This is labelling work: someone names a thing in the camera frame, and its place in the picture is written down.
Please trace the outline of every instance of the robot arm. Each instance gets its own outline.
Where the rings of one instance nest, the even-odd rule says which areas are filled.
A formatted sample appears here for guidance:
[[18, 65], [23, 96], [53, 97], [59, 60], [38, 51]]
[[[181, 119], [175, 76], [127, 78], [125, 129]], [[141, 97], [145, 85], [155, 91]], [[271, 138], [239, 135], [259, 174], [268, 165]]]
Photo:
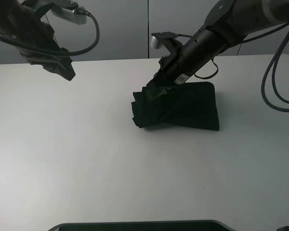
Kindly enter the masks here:
[[148, 87], [184, 84], [218, 54], [243, 42], [250, 33], [289, 22], [289, 0], [220, 0], [204, 25], [183, 46], [171, 32], [154, 33], [151, 47], [164, 45], [170, 55]]
[[[0, 34], [7, 39], [51, 51], [68, 50], [60, 48], [54, 41], [54, 30], [40, 19], [47, 11], [75, 24], [86, 23], [86, 16], [77, 14], [78, 4], [69, 0], [0, 0]], [[18, 48], [30, 64], [40, 64], [51, 73], [71, 81], [75, 72], [69, 57], [43, 55]]]

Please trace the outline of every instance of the black cloth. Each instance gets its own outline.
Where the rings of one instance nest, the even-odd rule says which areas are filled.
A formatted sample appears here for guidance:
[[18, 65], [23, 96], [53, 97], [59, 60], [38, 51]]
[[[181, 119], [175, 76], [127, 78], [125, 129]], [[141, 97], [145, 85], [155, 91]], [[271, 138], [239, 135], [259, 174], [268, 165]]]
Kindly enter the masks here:
[[[167, 93], [152, 99], [154, 91]], [[133, 120], [139, 128], [167, 123], [214, 131], [220, 129], [215, 88], [210, 82], [185, 83], [150, 91], [144, 87], [142, 92], [134, 92], [133, 95]]]

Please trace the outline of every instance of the black cable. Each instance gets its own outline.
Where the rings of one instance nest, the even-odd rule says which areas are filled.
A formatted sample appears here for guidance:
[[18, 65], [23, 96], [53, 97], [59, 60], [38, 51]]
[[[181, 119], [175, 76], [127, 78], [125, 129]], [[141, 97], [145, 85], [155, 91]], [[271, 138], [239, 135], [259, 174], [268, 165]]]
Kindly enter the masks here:
[[267, 77], [268, 77], [268, 74], [274, 64], [274, 70], [273, 70], [273, 73], [272, 73], [272, 84], [273, 84], [273, 88], [274, 88], [274, 92], [276, 94], [276, 96], [281, 99], [283, 102], [285, 103], [288, 103], [289, 104], [289, 101], [285, 100], [283, 97], [280, 96], [280, 94], [278, 93], [277, 91], [277, 88], [276, 88], [276, 82], [275, 82], [275, 74], [276, 74], [276, 68], [277, 68], [277, 64], [278, 64], [278, 61], [279, 61], [279, 58], [284, 50], [284, 48], [286, 47], [286, 45], [288, 44], [289, 42], [289, 32], [287, 33], [286, 37], [284, 38], [284, 40], [282, 41], [282, 43], [280, 44], [276, 54], [274, 55], [273, 59], [271, 60], [264, 76], [263, 76], [263, 81], [262, 81], [262, 85], [261, 85], [261, 94], [262, 94], [262, 97], [263, 97], [263, 100], [265, 101], [265, 103], [271, 107], [272, 109], [275, 109], [277, 111], [280, 111], [280, 112], [286, 112], [286, 113], [289, 113], [289, 109], [286, 109], [286, 108], [281, 108], [281, 107], [277, 107], [275, 105], [273, 105], [266, 97], [265, 95], [265, 83], [266, 83], [266, 80], [267, 80]]
[[280, 111], [280, 112], [287, 112], [287, 113], [289, 113], [289, 109], [277, 107], [277, 106], [273, 105], [268, 100], [268, 98], [266, 97], [266, 94], [265, 94], [265, 84], [266, 84], [266, 80], [267, 80], [268, 74], [269, 74], [273, 64], [275, 63], [277, 56], [279, 55], [280, 52], [282, 52], [284, 50], [284, 47], [286, 46], [286, 44], [288, 42], [289, 42], [289, 32], [288, 32], [287, 36], [285, 37], [285, 39], [283, 40], [283, 42], [281, 43], [280, 47], [278, 48], [277, 53], [274, 55], [273, 59], [271, 60], [269, 66], [268, 66], [268, 68], [267, 68], [267, 70], [266, 70], [266, 72], [265, 72], [265, 74], [263, 76], [263, 81], [262, 81], [262, 85], [261, 85], [261, 95], [262, 95], [262, 98], [265, 101], [265, 103], [269, 107], [271, 107], [272, 109], [275, 109], [275, 110]]
[[91, 51], [93, 48], [95, 48], [96, 45], [98, 44], [98, 42], [100, 40], [100, 28], [99, 28], [99, 25], [98, 25], [96, 18], [91, 13], [89, 13], [88, 11], [84, 11], [83, 14], [90, 17], [94, 21], [95, 28], [96, 28], [96, 38], [95, 38], [94, 43], [91, 46], [89, 46], [83, 50], [80, 50], [80, 51], [63, 52], [63, 51], [45, 50], [45, 49], [25, 45], [21, 42], [14, 41], [14, 40], [11, 40], [8, 38], [4, 38], [2, 36], [0, 36], [0, 41], [7, 43], [7, 44], [10, 44], [10, 45], [15, 46], [15, 47], [22, 48], [22, 49], [27, 50], [27, 51], [31, 51], [31, 52], [35, 52], [35, 53], [39, 53], [39, 54], [43, 54], [43, 55], [49, 55], [49, 56], [70, 57], [70, 56], [77, 56], [77, 55], [85, 54], [85, 53]]
[[272, 85], [273, 85], [273, 90], [274, 90], [274, 93], [275, 95], [281, 100], [283, 101], [284, 103], [288, 103], [289, 104], [289, 101], [288, 100], [285, 100], [278, 92], [277, 90], [277, 87], [276, 87], [276, 69], [277, 69], [277, 65], [278, 65], [278, 61], [280, 59], [280, 56], [282, 54], [282, 50], [280, 50], [278, 52], [278, 55], [276, 57], [276, 60], [275, 60], [275, 63], [274, 63], [274, 67], [273, 67], [273, 73], [272, 73]]
[[217, 70], [215, 71], [215, 73], [213, 74], [213, 75], [211, 75], [211, 76], [209, 76], [209, 77], [199, 77], [199, 76], [197, 76], [196, 75], [196, 73], [194, 74], [194, 76], [196, 77], [196, 78], [200, 78], [200, 79], [210, 79], [210, 78], [213, 78], [214, 76], [216, 76], [217, 74], [218, 74], [218, 72], [219, 72], [219, 68], [218, 68], [218, 65], [214, 62], [214, 58], [212, 59], [212, 63], [214, 64], [214, 66], [216, 66], [216, 68], [217, 68]]
[[191, 38], [192, 36], [191, 36], [191, 35], [181, 35], [181, 34], [178, 34], [178, 37], [186, 37], [186, 38]]

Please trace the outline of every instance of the white table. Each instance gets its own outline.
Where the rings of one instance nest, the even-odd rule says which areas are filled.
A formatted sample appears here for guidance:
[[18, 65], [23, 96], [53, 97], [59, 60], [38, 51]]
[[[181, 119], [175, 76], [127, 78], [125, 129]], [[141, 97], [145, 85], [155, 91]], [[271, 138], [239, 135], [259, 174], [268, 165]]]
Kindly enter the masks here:
[[[157, 59], [73, 63], [72, 82], [40, 66], [0, 65], [0, 231], [198, 219], [237, 231], [289, 225], [289, 114], [260, 92], [271, 58], [216, 58], [219, 132], [134, 125], [132, 92]], [[198, 74], [212, 72], [209, 64]], [[289, 56], [277, 78], [289, 99]]]

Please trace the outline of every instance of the black fabric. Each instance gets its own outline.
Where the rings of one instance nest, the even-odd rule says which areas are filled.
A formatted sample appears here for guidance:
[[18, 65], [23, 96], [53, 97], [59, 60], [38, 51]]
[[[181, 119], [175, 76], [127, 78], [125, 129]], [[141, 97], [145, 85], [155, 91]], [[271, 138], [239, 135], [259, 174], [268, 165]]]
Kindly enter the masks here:
[[[156, 92], [167, 92], [151, 99]], [[135, 125], [146, 128], [167, 123], [188, 128], [219, 131], [220, 124], [215, 101], [215, 88], [212, 83], [185, 83], [171, 89], [150, 90], [133, 93], [132, 102]]]

